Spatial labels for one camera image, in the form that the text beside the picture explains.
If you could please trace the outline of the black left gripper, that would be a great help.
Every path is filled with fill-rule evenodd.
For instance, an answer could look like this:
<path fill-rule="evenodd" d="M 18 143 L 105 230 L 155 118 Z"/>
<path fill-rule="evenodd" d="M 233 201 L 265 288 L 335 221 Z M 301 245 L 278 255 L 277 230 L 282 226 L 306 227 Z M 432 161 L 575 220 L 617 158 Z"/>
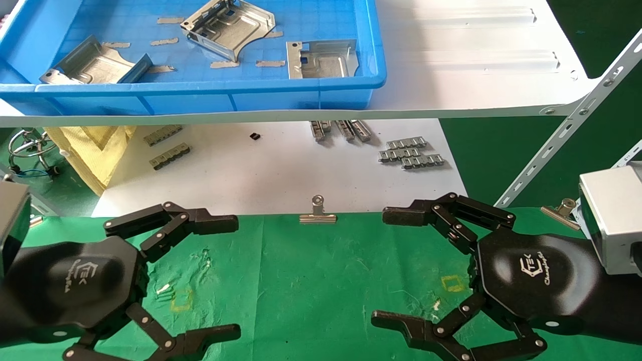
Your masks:
<path fill-rule="evenodd" d="M 148 281 L 146 260 L 119 236 L 22 248 L 2 281 L 2 346 L 82 336 L 64 360 L 124 360 L 94 348 L 130 320 L 156 343 L 147 360 L 202 360 L 211 345 L 240 338 L 238 324 L 170 336 L 140 305 Z"/>

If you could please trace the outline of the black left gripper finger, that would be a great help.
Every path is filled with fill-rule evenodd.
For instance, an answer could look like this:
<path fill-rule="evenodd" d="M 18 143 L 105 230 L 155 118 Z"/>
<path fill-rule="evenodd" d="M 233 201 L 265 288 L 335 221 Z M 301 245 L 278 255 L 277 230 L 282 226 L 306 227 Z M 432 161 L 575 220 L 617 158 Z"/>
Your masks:
<path fill-rule="evenodd" d="M 217 235 L 239 229 L 236 215 L 213 216 L 206 208 L 186 209 L 175 203 L 157 204 L 104 224 L 107 236 L 128 239 L 154 231 L 140 244 L 141 256 L 154 263 L 188 235 Z"/>

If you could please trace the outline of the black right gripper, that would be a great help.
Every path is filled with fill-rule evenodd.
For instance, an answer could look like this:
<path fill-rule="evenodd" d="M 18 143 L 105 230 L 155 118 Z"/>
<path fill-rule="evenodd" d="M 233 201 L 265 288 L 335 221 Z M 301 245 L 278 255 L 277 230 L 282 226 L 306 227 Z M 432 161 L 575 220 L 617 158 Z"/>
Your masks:
<path fill-rule="evenodd" d="M 372 325 L 398 331 L 409 348 L 432 352 L 442 360 L 530 360 L 548 349 L 531 327 L 553 333 L 581 333 L 587 328 L 586 308 L 603 276 L 587 240 L 491 233 L 477 244 L 477 234 L 464 222 L 495 231 L 512 229 L 516 216 L 455 193 L 415 200 L 405 208 L 385 207 L 382 220 L 387 225 L 433 226 L 461 253 L 475 255 L 481 289 L 495 313 L 515 320 L 509 322 L 509 329 L 516 339 L 467 348 L 455 334 L 487 308 L 484 293 L 473 293 L 438 323 L 373 311 Z"/>

